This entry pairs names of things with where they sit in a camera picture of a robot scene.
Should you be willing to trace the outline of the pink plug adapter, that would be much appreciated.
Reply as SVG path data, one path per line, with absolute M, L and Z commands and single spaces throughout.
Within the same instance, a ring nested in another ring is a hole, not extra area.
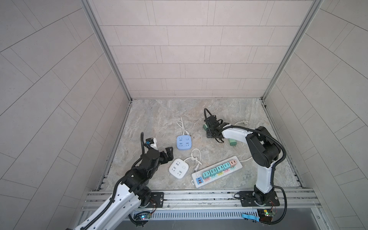
M 229 164 L 230 164 L 231 168 L 233 168 L 233 167 L 236 166 L 237 161 L 236 160 L 231 160 L 231 161 L 229 161 Z

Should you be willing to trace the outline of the white long power strip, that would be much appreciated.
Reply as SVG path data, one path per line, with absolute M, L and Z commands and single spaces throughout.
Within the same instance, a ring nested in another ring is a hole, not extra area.
M 242 168 L 243 166 L 240 160 L 236 156 L 233 156 L 212 166 L 192 173 L 192 182 L 196 188 L 200 188 Z

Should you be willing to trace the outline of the teal blue plug adapter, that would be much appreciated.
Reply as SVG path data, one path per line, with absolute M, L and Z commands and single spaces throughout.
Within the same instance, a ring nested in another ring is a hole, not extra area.
M 207 178 L 209 178 L 210 176 L 211 176 L 210 171 L 205 171 L 205 172 L 203 172 L 203 173 L 202 173 L 202 178 L 203 178 L 203 179 L 207 179 Z

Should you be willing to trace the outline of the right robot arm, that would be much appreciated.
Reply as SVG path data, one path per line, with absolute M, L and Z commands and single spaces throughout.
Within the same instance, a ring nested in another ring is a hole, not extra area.
M 262 214 L 258 222 L 267 225 L 280 223 L 287 212 L 287 196 L 285 190 L 274 184 L 274 174 L 276 166 L 286 159 L 286 150 L 283 145 L 272 137 L 268 130 L 260 126 L 256 129 L 250 129 L 243 126 L 232 125 L 217 119 L 207 108 L 204 109 L 204 129 L 207 138 L 215 139 L 218 143 L 223 143 L 224 139 L 232 139 L 247 143 L 252 159 L 258 164 L 257 181 L 252 193 L 240 191 L 234 195 L 235 199 L 242 202 L 248 202 L 251 205 L 260 207 L 270 205 L 271 210 L 276 210 L 276 204 L 273 198 L 277 198 L 275 189 L 281 190 L 284 198 L 284 209 L 282 215 L 273 220 Z

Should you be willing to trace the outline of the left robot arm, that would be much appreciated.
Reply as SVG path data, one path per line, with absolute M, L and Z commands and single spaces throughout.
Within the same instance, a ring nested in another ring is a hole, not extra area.
M 141 156 L 130 170 L 120 178 L 112 195 L 88 217 L 76 230 L 114 230 L 123 220 L 129 220 L 138 226 L 148 223 L 157 202 L 151 199 L 149 180 L 159 166 L 173 160 L 173 147 L 158 151 L 154 138 L 144 140 L 140 135 Z

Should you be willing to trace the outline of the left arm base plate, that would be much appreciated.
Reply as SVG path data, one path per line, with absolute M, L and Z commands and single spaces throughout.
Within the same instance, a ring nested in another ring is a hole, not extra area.
M 152 192 L 148 203 L 146 205 L 141 205 L 141 209 L 155 209 L 162 208 L 164 201 L 164 192 Z

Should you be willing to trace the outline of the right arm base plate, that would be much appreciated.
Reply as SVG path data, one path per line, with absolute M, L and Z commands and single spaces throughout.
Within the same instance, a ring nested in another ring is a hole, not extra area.
M 264 194 L 260 191 L 240 191 L 234 195 L 236 199 L 239 199 L 242 207 L 271 207 L 280 206 L 279 198 L 272 189 L 268 193 Z

